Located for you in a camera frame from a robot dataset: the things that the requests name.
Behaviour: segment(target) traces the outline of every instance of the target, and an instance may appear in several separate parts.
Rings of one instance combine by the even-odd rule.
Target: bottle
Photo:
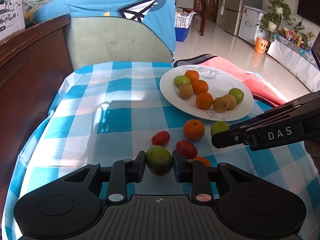
[[[297,38],[297,42],[296,42],[296,44],[297,44],[298,47],[300,47],[301,41],[302,41],[302,37],[299,36],[299,37]]]

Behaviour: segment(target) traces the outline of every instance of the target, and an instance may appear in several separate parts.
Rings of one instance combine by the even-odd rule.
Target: cardboard box
[[[22,0],[0,0],[0,42],[24,28]]]

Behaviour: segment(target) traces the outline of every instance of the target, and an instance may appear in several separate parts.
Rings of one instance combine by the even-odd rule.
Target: white basket
[[[190,13],[187,17],[176,15],[174,26],[177,28],[189,28],[193,15],[193,13]]]

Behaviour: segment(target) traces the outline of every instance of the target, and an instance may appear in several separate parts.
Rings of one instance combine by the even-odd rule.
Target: checkered tablecloth
[[[184,123],[195,117],[172,106],[160,92],[160,78],[171,68],[166,63],[108,62],[83,67],[65,79],[49,117],[19,155],[2,221],[4,239],[15,240],[20,236],[13,207],[19,197],[31,190],[90,162],[111,166],[118,160],[134,159],[140,150],[146,151],[151,146],[151,137],[160,130],[171,135],[166,148],[170,152],[175,149],[176,142],[184,139]],[[255,101],[243,120],[268,108]],[[198,156],[206,157],[212,166],[231,163],[296,193],[307,207],[299,236],[318,239],[320,177],[303,144],[257,152],[244,145],[216,149],[210,136],[213,121],[201,121],[206,132],[194,143]],[[106,188],[104,184],[101,194],[105,194]],[[218,197],[214,183],[212,188]],[[190,194],[191,185],[176,183],[173,171],[158,177],[146,168],[141,183],[128,184],[128,193]]]

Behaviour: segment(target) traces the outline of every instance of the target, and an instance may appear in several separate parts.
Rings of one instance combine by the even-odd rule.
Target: tangerine
[[[183,126],[183,134],[190,141],[198,141],[204,136],[204,124],[196,119],[187,121]]]
[[[213,104],[213,97],[209,93],[201,93],[196,97],[196,105],[200,109],[208,109]]]
[[[193,159],[196,160],[196,161],[203,162],[206,167],[211,167],[210,161],[208,159],[204,158],[204,157],[196,157],[196,158],[193,158]]]
[[[186,77],[188,77],[191,82],[193,83],[194,81],[199,80],[199,73],[195,70],[187,70],[184,74]]]
[[[201,93],[207,93],[209,90],[209,86],[208,86],[207,82],[204,80],[198,80],[198,81],[194,82],[192,84],[192,88],[193,88],[194,93],[196,93],[197,95],[199,95]]]

